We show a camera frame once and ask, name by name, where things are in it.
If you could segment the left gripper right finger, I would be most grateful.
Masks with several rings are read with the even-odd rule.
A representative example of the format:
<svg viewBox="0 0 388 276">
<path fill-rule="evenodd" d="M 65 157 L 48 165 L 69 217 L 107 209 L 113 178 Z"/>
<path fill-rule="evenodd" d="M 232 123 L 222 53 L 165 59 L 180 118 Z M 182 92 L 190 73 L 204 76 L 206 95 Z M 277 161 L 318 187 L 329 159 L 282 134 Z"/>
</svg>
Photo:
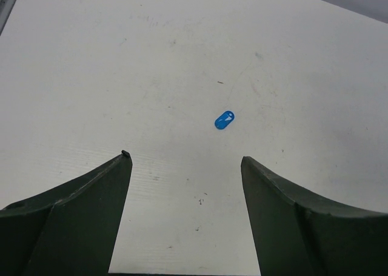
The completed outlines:
<svg viewBox="0 0 388 276">
<path fill-rule="evenodd" d="M 262 275 L 387 274 L 387 214 L 322 197 L 251 157 L 241 176 Z"/>
</svg>

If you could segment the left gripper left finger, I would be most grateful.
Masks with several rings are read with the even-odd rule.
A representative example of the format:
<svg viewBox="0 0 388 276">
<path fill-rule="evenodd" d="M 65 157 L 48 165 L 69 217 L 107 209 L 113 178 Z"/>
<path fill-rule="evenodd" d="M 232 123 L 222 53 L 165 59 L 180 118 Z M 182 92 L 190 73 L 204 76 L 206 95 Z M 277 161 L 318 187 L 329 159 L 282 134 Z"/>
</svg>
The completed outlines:
<svg viewBox="0 0 388 276">
<path fill-rule="evenodd" d="M 123 150 L 1 209 L 1 275 L 108 275 L 132 166 Z"/>
</svg>

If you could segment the blue key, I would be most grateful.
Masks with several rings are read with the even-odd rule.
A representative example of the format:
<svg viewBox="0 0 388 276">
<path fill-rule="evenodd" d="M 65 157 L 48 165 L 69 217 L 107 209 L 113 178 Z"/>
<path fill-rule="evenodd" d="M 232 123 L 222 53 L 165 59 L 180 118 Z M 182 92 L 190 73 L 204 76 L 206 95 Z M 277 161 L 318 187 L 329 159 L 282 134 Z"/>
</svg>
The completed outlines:
<svg viewBox="0 0 388 276">
<path fill-rule="evenodd" d="M 235 114 L 230 110 L 226 110 L 215 120 L 215 128 L 218 130 L 224 130 L 234 119 Z"/>
</svg>

